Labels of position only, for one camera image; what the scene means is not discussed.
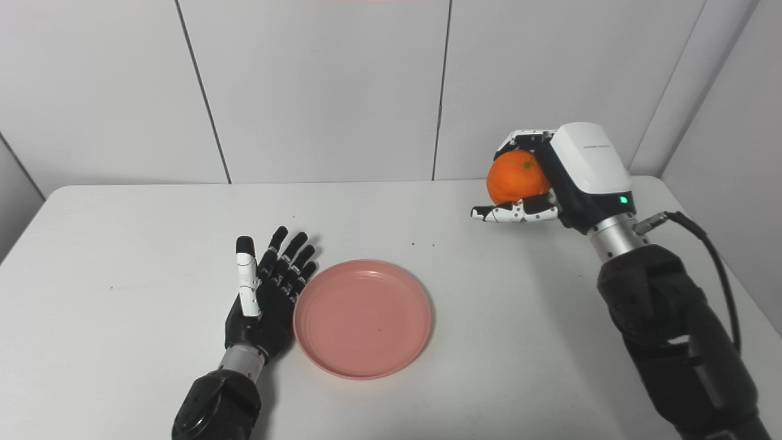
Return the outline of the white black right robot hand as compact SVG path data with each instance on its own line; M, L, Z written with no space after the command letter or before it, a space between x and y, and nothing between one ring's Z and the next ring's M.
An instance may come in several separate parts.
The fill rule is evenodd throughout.
M636 214L631 181L614 145L597 123L571 122L557 129L517 129L506 137L492 162L514 152L530 153L550 188L540 195L511 196L476 206L483 222L529 223L558 218L586 235L608 218Z

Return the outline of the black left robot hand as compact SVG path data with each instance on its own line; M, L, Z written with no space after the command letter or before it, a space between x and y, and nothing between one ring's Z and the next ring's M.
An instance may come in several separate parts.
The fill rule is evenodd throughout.
M284 247L288 234L280 226L260 257L252 237L236 240L238 293L225 321L224 347L257 349L266 363L290 342L295 305L318 269L309 236L299 232Z

